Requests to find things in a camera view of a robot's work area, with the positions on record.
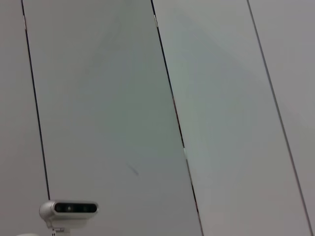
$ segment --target white device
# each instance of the white device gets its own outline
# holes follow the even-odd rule
[[[70,236],[71,229],[82,228],[98,212],[98,204],[89,201],[48,201],[40,206],[39,215],[53,236]]]

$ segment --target white camera housing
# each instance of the white camera housing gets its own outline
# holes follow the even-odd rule
[[[98,204],[89,201],[48,201],[40,206],[39,215],[49,229],[82,228],[98,213]]]

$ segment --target camera lens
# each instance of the camera lens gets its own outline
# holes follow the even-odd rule
[[[72,212],[72,210],[73,210],[72,205],[67,205],[67,206],[65,206],[65,211],[66,211],[66,212]]]

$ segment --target white wall panel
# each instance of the white wall panel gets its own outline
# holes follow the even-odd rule
[[[48,235],[48,199],[20,0],[0,1],[0,234]]]
[[[154,5],[204,235],[310,235],[246,1]]]
[[[51,198],[75,235],[201,235],[150,1],[24,1]]]
[[[314,229],[315,2],[250,3]]]

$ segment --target black gap line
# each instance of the black gap line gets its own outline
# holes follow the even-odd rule
[[[21,0],[21,4],[22,4],[22,12],[23,12],[24,20],[26,21],[23,0]],[[45,170],[47,195],[48,195],[48,200],[50,200],[48,177],[47,177],[47,169],[46,169],[46,161],[45,161],[45,153],[44,153],[44,145],[43,145],[43,137],[42,137],[42,134],[41,134],[41,126],[40,126],[39,113],[38,113],[37,96],[36,96],[36,90],[35,90],[35,82],[34,82],[34,74],[33,74],[33,66],[32,66],[32,59],[31,59],[31,52],[30,52],[30,44],[29,44],[29,36],[28,36],[27,26],[25,27],[25,35],[26,35],[26,42],[27,42],[27,45],[28,45],[28,52],[29,52],[29,61],[30,61],[30,68],[31,68],[31,79],[32,79],[32,83],[33,83],[33,90],[34,90],[34,97],[35,97],[35,104],[36,104],[37,121],[38,121],[38,127],[39,127],[41,152],[42,152],[42,155],[43,155],[43,163],[44,163],[44,170]]]
[[[309,217],[309,214],[307,212],[307,208],[306,208],[306,204],[305,204],[305,200],[304,200],[304,196],[303,196],[300,180],[299,180],[299,177],[297,175],[297,171],[296,171],[296,167],[295,167],[295,164],[294,164],[291,148],[290,148],[289,141],[288,141],[288,138],[287,138],[287,135],[286,135],[286,131],[285,131],[285,128],[284,128],[284,123],[283,123],[283,120],[282,120],[282,117],[281,117],[280,109],[279,109],[278,102],[277,102],[277,99],[276,99],[276,94],[275,94],[275,91],[274,91],[274,87],[273,87],[272,82],[271,82],[271,78],[270,78],[269,70],[268,70],[268,67],[267,67],[265,55],[264,55],[264,52],[262,50],[261,42],[260,42],[260,39],[259,39],[256,23],[255,23],[253,14],[252,14],[252,8],[251,8],[249,0],[247,0],[247,5],[248,5],[248,8],[249,8],[249,11],[250,11],[250,14],[251,14],[252,23],[254,25],[256,37],[257,37],[258,44],[259,44],[259,49],[260,49],[260,52],[261,52],[262,60],[264,62],[264,66],[265,66],[266,74],[267,74],[267,77],[268,77],[269,85],[270,85],[270,88],[271,88],[272,96],[273,96],[273,99],[275,101],[275,105],[276,105],[276,108],[277,108],[277,112],[278,112],[281,128],[282,128],[282,131],[283,131],[286,147],[287,147],[288,152],[289,152],[289,156],[290,156],[291,164],[292,164],[292,167],[293,167],[296,183],[297,183],[297,186],[298,186],[298,189],[299,189],[299,193],[300,193],[300,197],[301,197],[302,204],[303,204],[303,209],[304,209],[304,212],[305,212],[305,215],[306,215],[306,220],[307,220],[307,223],[308,223],[308,226],[309,226],[309,230],[310,230],[311,236],[314,236],[313,230],[312,230],[312,226],[311,226],[310,217]]]
[[[155,17],[156,21],[158,22],[157,16],[156,16],[156,11],[155,11],[154,5],[153,5],[153,0],[151,0],[151,5],[152,5],[152,10],[153,10],[154,17]],[[165,69],[166,69],[166,73],[167,73],[167,78],[168,78],[169,87],[171,88],[171,93],[172,93],[173,104],[174,104],[174,108],[175,108],[175,113],[176,113],[176,119],[177,119],[177,123],[178,123],[178,128],[179,128],[179,132],[180,132],[180,134],[181,134],[181,139],[182,139],[183,147],[185,147],[185,145],[184,145],[184,140],[183,140],[183,135],[182,135],[182,130],[181,130],[181,126],[180,126],[179,120],[178,120],[177,109],[176,109],[176,104],[175,104],[175,99],[174,99],[174,93],[173,93],[173,89],[172,89],[171,80],[169,79],[168,68],[167,68],[167,64],[166,64],[166,59],[165,59],[163,44],[162,44],[162,40],[161,40],[161,35],[160,35],[160,33],[159,33],[158,25],[157,25],[157,33],[158,33],[159,43],[160,43],[161,49],[162,49],[162,54],[163,54],[163,59],[164,59],[164,65],[165,65]]]
[[[177,109],[176,109],[176,104],[175,104],[172,84],[171,84],[171,80],[169,78],[168,68],[167,68],[167,64],[166,64],[166,58],[165,58],[165,54],[164,54],[162,39],[161,39],[161,35],[159,33],[158,20],[157,20],[156,11],[155,11],[155,8],[154,8],[153,0],[151,0],[151,5],[152,5],[152,10],[153,10],[154,17],[155,17],[155,19],[157,21],[157,33],[158,33],[159,43],[160,43],[161,49],[162,49],[162,54],[163,54],[164,65],[165,65],[165,69],[166,69],[166,73],[167,73],[168,83],[169,83],[169,87],[170,87],[171,93],[172,93],[173,104],[174,104],[176,118],[177,118],[177,124],[178,124],[178,128],[179,128],[179,132],[181,134],[183,148],[185,148],[184,139],[183,139],[182,130],[181,130],[181,125],[180,125],[179,119],[178,119],[178,114],[177,114]],[[196,200],[196,196],[195,196],[195,191],[194,191],[194,188],[193,188],[193,183],[192,183],[192,179],[191,179],[191,175],[190,175],[190,168],[189,168],[189,164],[188,164],[187,159],[186,159],[186,164],[187,164],[187,169],[188,169],[188,173],[189,173],[189,178],[190,178],[190,183],[191,183],[191,189],[192,189],[193,197],[194,197],[194,200],[195,200],[196,210],[197,210],[197,214],[198,214],[198,220],[199,220],[199,225],[200,225],[200,229],[201,229],[201,235],[204,236],[203,229],[202,229],[202,224],[201,224],[201,219],[200,219],[200,214],[199,214],[199,209],[198,209],[198,204],[197,204],[197,200]]]

